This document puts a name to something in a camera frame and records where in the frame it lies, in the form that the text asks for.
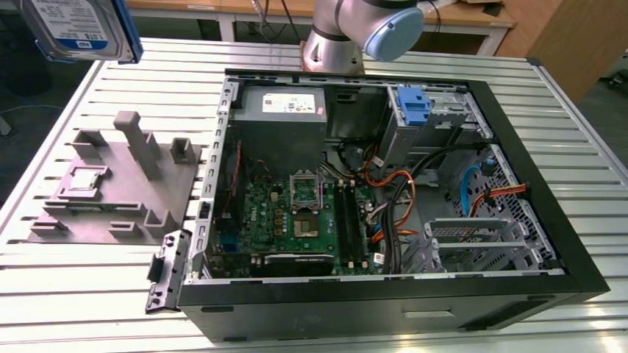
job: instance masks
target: table leg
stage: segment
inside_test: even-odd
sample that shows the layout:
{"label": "table leg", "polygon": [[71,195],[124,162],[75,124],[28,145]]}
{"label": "table leg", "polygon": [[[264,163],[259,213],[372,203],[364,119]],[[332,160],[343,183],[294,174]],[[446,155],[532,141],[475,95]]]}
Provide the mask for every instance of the table leg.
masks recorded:
{"label": "table leg", "polygon": [[491,33],[484,38],[482,42],[480,49],[478,50],[478,55],[494,56],[498,48],[500,47],[502,40],[507,35],[508,28],[492,28]]}
{"label": "table leg", "polygon": [[223,42],[235,42],[236,41],[236,16],[231,13],[219,13],[218,14],[218,23],[220,25],[220,37]]}

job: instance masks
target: metal bracket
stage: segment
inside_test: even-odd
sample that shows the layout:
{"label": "metal bracket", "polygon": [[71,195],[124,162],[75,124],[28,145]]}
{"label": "metal bracket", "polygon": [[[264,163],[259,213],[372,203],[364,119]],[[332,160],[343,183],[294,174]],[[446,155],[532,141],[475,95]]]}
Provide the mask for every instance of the metal bracket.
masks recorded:
{"label": "metal bracket", "polygon": [[154,282],[148,291],[147,314],[179,312],[180,285],[192,233],[186,229],[166,235],[159,255],[154,255],[148,270],[148,280]]}

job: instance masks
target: aluminum slotted table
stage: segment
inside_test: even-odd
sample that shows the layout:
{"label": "aluminum slotted table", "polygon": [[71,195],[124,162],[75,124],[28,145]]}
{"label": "aluminum slotted table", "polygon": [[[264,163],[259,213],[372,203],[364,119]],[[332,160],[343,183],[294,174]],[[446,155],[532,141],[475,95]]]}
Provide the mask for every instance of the aluminum slotted table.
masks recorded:
{"label": "aluminum slotted table", "polygon": [[[183,314],[144,315],[158,247],[26,243],[75,156],[66,144],[78,129],[102,129],[108,140],[123,141],[114,116],[136,110],[159,143],[190,138],[206,146],[207,159],[226,67],[300,66],[298,46],[160,39],[143,44],[140,64],[94,64],[0,210],[0,351],[528,352],[534,345],[539,352],[623,352],[628,173],[544,68],[524,59],[411,53],[394,63],[367,60],[366,67],[371,74],[490,83],[611,286],[586,304],[558,307],[500,331],[212,344]],[[196,182],[192,196],[199,188]]]}

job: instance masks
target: floor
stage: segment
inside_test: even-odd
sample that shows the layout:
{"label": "floor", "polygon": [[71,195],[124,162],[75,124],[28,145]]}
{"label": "floor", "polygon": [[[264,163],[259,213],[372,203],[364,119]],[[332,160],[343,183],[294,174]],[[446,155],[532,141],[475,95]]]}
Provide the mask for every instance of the floor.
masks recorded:
{"label": "floor", "polygon": [[[135,22],[143,37],[220,40],[218,23],[214,21],[135,18]],[[247,26],[239,23],[238,40],[264,43],[266,40],[256,27],[258,25]],[[310,29],[306,26],[298,27],[299,39],[306,40]],[[287,26],[283,31],[282,28],[280,24],[266,28],[267,37],[271,38],[278,33],[275,43],[298,44],[292,28]],[[16,69],[24,70],[20,63],[14,65]],[[52,76],[52,86],[46,93],[35,96],[16,96],[0,85],[0,116],[14,128],[10,136],[0,136],[0,206],[24,173],[62,110],[52,107],[30,107],[7,113],[3,111],[35,104],[64,107],[90,65],[87,62],[72,65],[46,63],[47,72]],[[578,106],[619,159],[628,164],[628,95],[610,90],[606,83],[599,82]]]}

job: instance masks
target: green circuit board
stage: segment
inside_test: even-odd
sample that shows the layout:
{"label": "green circuit board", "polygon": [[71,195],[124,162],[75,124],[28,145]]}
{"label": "green circuit board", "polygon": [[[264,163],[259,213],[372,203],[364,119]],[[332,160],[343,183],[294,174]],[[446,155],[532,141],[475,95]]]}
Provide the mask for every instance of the green circuit board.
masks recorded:
{"label": "green circuit board", "polygon": [[[323,207],[318,214],[292,214],[290,182],[251,183],[247,186],[244,199],[244,226],[239,236],[232,238],[232,241],[238,242],[238,252],[326,253],[336,258],[335,274],[378,273],[370,262],[364,264],[366,268],[362,263],[355,264],[354,268],[340,264],[332,190],[332,183],[322,185]],[[362,206],[371,202],[372,194],[368,188],[356,188],[355,195]],[[316,196],[314,189],[296,188],[296,199],[308,200],[314,196]],[[364,229],[362,232],[364,252],[368,253]]]}

